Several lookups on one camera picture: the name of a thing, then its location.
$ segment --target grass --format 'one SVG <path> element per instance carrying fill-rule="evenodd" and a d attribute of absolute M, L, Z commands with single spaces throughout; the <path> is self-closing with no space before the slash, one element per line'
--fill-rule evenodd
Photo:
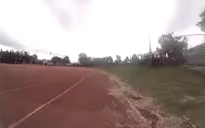
<path fill-rule="evenodd" d="M 197 125 L 205 126 L 205 76 L 181 67 L 120 66 L 103 70 L 118 76 L 141 94 L 154 97 L 166 111 L 188 115 Z"/>

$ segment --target cloud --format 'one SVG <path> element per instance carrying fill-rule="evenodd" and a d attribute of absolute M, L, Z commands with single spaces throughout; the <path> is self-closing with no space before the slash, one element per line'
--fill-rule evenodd
<path fill-rule="evenodd" d="M 181 31 L 195 25 L 205 8 L 205 0 L 175 0 L 175 12 L 167 31 Z"/>
<path fill-rule="evenodd" d="M 8 47 L 22 49 L 24 46 L 10 37 L 6 32 L 0 30 L 0 44 Z"/>
<path fill-rule="evenodd" d="M 44 0 L 64 29 L 81 25 L 87 17 L 91 0 Z"/>

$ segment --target cloudy sky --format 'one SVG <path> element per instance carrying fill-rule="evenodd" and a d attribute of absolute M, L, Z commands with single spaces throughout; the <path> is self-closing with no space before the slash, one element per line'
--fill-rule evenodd
<path fill-rule="evenodd" d="M 148 52 L 149 35 L 155 49 L 162 33 L 202 33 L 195 24 L 204 7 L 205 0 L 0 0 L 0 48 L 71 61 L 80 52 L 124 58 Z"/>

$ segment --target green grass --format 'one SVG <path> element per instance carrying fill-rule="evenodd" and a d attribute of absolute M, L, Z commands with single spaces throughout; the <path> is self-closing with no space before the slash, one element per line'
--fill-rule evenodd
<path fill-rule="evenodd" d="M 103 68 L 132 85 L 144 96 L 153 97 L 163 109 L 188 115 L 200 126 L 205 122 L 205 76 L 181 67 Z"/>

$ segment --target treeline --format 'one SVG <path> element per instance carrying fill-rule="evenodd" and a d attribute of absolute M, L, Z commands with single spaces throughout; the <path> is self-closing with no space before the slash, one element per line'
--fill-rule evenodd
<path fill-rule="evenodd" d="M 86 53 L 79 54 L 79 64 L 80 66 L 111 66 L 111 65 L 139 65 L 140 59 L 139 56 L 133 54 L 131 59 L 126 57 L 123 61 L 120 55 L 116 55 L 114 60 L 111 56 L 101 57 L 101 58 L 92 58 L 87 56 Z"/>
<path fill-rule="evenodd" d="M 0 51 L 0 62 L 9 64 L 42 64 L 37 55 L 29 55 L 26 51 Z"/>
<path fill-rule="evenodd" d="M 157 48 L 150 56 L 145 59 L 153 67 L 175 66 L 186 63 L 188 39 L 184 36 L 174 36 L 173 33 L 161 35 L 158 40 L 161 48 Z"/>

